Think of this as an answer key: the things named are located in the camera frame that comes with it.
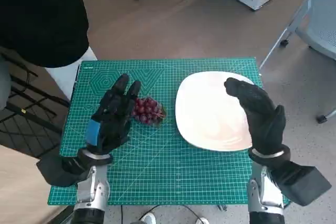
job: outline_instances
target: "chair leg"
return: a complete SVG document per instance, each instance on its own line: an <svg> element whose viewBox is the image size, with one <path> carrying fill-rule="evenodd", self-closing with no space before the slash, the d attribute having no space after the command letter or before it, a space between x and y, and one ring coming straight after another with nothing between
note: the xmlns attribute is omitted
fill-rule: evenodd
<svg viewBox="0 0 336 224"><path fill-rule="evenodd" d="M318 123L325 123L329 118L332 118L336 115L336 108L329 112L327 115L320 115L316 117Z"/></svg>
<svg viewBox="0 0 336 224"><path fill-rule="evenodd" d="M271 56L271 54L273 53L274 49L277 48L277 46L280 44L282 37L285 35L285 33L287 32L287 27L286 29L282 32L282 34L280 35L280 37L278 38L278 40L275 42L275 44L273 45L273 47L271 48L270 52L268 53L268 55L266 56L266 58L262 61L259 69L261 69L263 67L263 65L266 63L266 61L268 60L268 58Z"/></svg>

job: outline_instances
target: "robotic arm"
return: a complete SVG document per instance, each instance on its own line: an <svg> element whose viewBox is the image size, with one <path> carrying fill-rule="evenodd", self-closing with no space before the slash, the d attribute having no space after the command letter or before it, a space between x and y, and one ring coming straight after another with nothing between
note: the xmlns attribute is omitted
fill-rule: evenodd
<svg viewBox="0 0 336 224"><path fill-rule="evenodd" d="M256 85L228 78L229 95L237 97L246 112L253 161L247 185L251 224L284 224L283 195L306 206L331 188L330 183L312 166L290 161L290 149L282 144L286 126L282 105L274 106L268 94Z"/></svg>
<svg viewBox="0 0 336 224"><path fill-rule="evenodd" d="M76 157L52 156L37 163L50 185L77 185L71 224L103 224L110 195L110 152L128 140L129 117L141 86L136 81L124 94L128 81L123 74L103 96L89 122L86 147ZM315 167L290 161L290 149L282 144L286 125L283 106L275 107L268 94L256 85L229 78L225 87L244 108L252 138L248 150L252 174L247 186L250 223L284 224L283 195L306 206L331 185Z"/></svg>
<svg viewBox="0 0 336 224"><path fill-rule="evenodd" d="M105 93L89 121L86 147L79 149L76 157L52 156L37 163L50 185L77 185L71 224L103 224L110 196L110 152L128 140L130 114L141 86L140 81L135 81L124 94L128 82L129 77L123 74Z"/></svg>

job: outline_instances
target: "grape bunch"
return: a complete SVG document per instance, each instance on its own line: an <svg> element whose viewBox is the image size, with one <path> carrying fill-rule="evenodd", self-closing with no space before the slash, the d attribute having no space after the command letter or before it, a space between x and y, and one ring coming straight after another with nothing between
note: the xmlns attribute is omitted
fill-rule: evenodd
<svg viewBox="0 0 336 224"><path fill-rule="evenodd" d="M144 124L159 126L166 113L161 104L151 97L137 98L132 117Z"/></svg>

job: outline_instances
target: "white plate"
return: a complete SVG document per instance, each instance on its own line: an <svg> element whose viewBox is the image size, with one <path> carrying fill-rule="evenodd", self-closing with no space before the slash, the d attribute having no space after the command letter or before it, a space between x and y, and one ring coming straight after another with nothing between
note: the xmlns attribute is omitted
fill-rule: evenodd
<svg viewBox="0 0 336 224"><path fill-rule="evenodd" d="M176 97L176 122L190 144L222 152L252 146L245 111L236 97L226 93L224 82L229 77L253 84L229 72L200 72L182 81Z"/></svg>

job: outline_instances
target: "white shoe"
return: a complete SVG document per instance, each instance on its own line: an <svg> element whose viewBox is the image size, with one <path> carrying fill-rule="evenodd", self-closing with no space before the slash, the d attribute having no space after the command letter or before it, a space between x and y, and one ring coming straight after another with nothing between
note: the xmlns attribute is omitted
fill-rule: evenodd
<svg viewBox="0 0 336 224"><path fill-rule="evenodd" d="M203 224L203 223L204 224L210 224L210 222L207 219L203 218L203 217L201 217L201 220L202 221L200 221L200 219L198 219L197 222L196 222L196 224Z"/></svg>
<svg viewBox="0 0 336 224"><path fill-rule="evenodd" d="M144 217L142 217L141 220L146 222L146 224L156 224L155 216L151 212L149 212Z"/></svg>

